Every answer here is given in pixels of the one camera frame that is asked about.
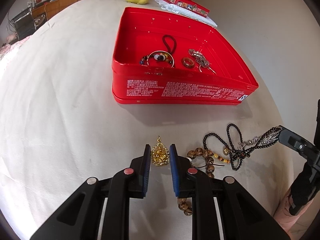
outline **silver screw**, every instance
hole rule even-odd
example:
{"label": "silver screw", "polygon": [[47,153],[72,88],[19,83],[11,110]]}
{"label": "silver screw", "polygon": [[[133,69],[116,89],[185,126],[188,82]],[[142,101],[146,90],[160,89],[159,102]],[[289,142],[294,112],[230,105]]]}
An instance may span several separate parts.
{"label": "silver screw", "polygon": [[233,177],[228,176],[228,177],[225,178],[225,181],[228,184],[232,184],[232,183],[235,182],[235,179]]}
{"label": "silver screw", "polygon": [[96,182],[97,182],[97,179],[94,178],[94,177],[91,177],[91,178],[87,179],[87,183],[88,183],[89,185],[93,185],[93,184],[95,184]]}

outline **wall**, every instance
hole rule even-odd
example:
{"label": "wall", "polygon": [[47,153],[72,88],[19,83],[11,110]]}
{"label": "wall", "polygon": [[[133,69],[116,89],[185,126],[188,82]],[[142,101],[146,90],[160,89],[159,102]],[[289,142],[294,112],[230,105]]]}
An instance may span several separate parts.
{"label": "wall", "polygon": [[[26,9],[27,3],[28,0],[16,0],[9,10],[9,19],[11,20],[18,13]],[[6,16],[0,25],[0,46],[5,43],[5,40],[9,34],[12,34],[12,32],[9,30],[8,18]]]}
{"label": "wall", "polygon": [[[320,27],[303,0],[194,0],[248,57],[284,125],[313,142],[320,98]],[[292,152],[295,177],[305,160]],[[304,218],[310,223],[320,194]]]}

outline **white cloth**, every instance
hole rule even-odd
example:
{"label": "white cloth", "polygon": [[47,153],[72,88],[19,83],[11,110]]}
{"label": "white cloth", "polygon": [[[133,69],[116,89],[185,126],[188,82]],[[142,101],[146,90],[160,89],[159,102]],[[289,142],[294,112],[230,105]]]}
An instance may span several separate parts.
{"label": "white cloth", "polygon": [[[255,68],[260,88],[238,106],[120,105],[112,86],[112,54],[125,0],[81,0],[43,25],[20,48],[0,82],[0,208],[18,236],[28,239],[88,177],[112,177],[142,156],[158,135],[179,155],[202,146],[214,131],[227,140],[237,124],[244,139],[281,124]],[[210,149],[222,154],[213,138]],[[257,150],[234,176],[272,214],[292,182],[290,152]],[[191,239],[192,218],[177,207],[170,166],[151,165],[144,200],[131,200],[130,239]]]}
{"label": "white cloth", "polygon": [[163,10],[167,10],[169,12],[173,12],[173,13],[177,13],[177,14],[182,14],[184,16],[191,18],[191,19],[198,20],[199,22],[210,25],[214,28],[218,27],[218,25],[213,20],[211,20],[209,16],[203,17],[203,16],[198,15],[194,12],[191,12],[185,8],[182,8],[178,5],[168,3],[164,0],[155,0],[155,1],[161,6],[161,9],[163,9]]}

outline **gold buddha pendant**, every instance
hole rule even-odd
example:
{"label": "gold buddha pendant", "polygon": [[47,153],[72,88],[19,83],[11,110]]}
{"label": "gold buddha pendant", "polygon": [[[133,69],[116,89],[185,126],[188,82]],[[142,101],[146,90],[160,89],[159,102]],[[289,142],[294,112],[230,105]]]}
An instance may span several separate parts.
{"label": "gold buddha pendant", "polygon": [[170,163],[169,150],[161,142],[160,136],[158,143],[151,150],[151,159],[155,166],[165,166]]}

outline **silver charm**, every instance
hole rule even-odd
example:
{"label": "silver charm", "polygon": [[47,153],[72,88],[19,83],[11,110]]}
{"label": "silver charm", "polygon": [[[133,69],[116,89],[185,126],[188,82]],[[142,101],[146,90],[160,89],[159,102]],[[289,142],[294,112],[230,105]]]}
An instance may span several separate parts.
{"label": "silver charm", "polygon": [[[272,131],[269,134],[267,134],[266,136],[263,137],[263,139],[261,140],[261,142],[259,144],[261,145],[267,145],[269,143],[274,142],[275,140],[278,139],[280,132],[282,131],[282,127],[281,126],[277,126],[277,130],[276,131]],[[250,145],[256,145],[258,143],[258,141],[261,139],[262,135],[260,136],[255,136],[253,137],[251,140],[247,140],[244,142],[240,142],[238,143],[238,150],[244,150],[244,147],[246,146],[250,146]]]}
{"label": "silver charm", "polygon": [[202,73],[201,67],[210,69],[214,74],[217,74],[212,68],[210,68],[210,62],[205,58],[205,56],[195,49],[189,49],[189,54],[196,58],[196,62],[199,64],[199,71]]}

